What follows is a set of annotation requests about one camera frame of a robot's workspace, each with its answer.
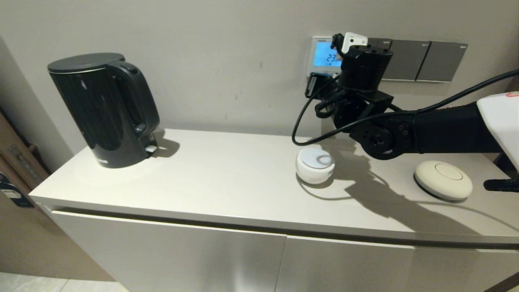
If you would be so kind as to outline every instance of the kettle handle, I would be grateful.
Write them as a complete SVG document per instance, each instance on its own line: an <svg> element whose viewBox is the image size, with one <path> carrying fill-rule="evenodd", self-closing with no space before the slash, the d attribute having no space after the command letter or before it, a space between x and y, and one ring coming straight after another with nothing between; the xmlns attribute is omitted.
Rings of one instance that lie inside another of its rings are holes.
<svg viewBox="0 0 519 292"><path fill-rule="evenodd" d="M124 61L111 62L107 64L107 69L121 77L130 88L131 100L142 119L142 123L135 125L135 133L139 138L151 134L159 125L160 119L152 92L141 70Z"/></svg>

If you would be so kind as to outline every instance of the floor tile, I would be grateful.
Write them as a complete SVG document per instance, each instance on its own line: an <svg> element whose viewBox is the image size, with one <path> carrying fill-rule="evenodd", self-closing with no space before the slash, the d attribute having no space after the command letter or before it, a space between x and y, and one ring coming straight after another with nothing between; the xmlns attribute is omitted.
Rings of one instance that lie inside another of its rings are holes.
<svg viewBox="0 0 519 292"><path fill-rule="evenodd" d="M0 273L1 292L60 292L66 279Z"/></svg>
<svg viewBox="0 0 519 292"><path fill-rule="evenodd" d="M61 292L128 292L118 282L69 280Z"/></svg>

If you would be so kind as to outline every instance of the door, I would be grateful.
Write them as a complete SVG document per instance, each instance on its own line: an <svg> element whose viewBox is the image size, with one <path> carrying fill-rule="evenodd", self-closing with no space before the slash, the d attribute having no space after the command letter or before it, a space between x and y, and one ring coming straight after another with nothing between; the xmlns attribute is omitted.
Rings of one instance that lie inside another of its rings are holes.
<svg viewBox="0 0 519 292"><path fill-rule="evenodd" d="M484 291L518 271L516 250L288 236L276 292Z"/></svg>
<svg viewBox="0 0 519 292"><path fill-rule="evenodd" d="M131 292L274 291L286 236L53 211Z"/></svg>

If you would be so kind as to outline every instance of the thermostat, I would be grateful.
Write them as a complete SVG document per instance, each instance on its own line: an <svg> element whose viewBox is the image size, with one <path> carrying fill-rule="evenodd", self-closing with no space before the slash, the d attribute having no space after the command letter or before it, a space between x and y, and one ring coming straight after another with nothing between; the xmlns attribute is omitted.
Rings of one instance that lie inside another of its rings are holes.
<svg viewBox="0 0 519 292"><path fill-rule="evenodd" d="M330 48L331 45L331 36L314 36L312 38L306 76L310 76L312 72L330 75L340 73L342 60L337 51Z"/></svg>

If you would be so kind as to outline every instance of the round button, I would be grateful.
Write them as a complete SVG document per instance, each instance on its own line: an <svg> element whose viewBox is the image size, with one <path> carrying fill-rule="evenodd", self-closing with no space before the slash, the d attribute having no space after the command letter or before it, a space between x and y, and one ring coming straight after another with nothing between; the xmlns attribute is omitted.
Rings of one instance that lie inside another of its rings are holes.
<svg viewBox="0 0 519 292"><path fill-rule="evenodd" d="M301 160L311 168L323 169L332 164L330 154L321 149L307 148L301 151Z"/></svg>
<svg viewBox="0 0 519 292"><path fill-rule="evenodd" d="M436 164L434 166L436 170L444 177L450 178L452 180L461 180L463 178L463 175L459 170L457 170L455 167L451 165L446 164Z"/></svg>

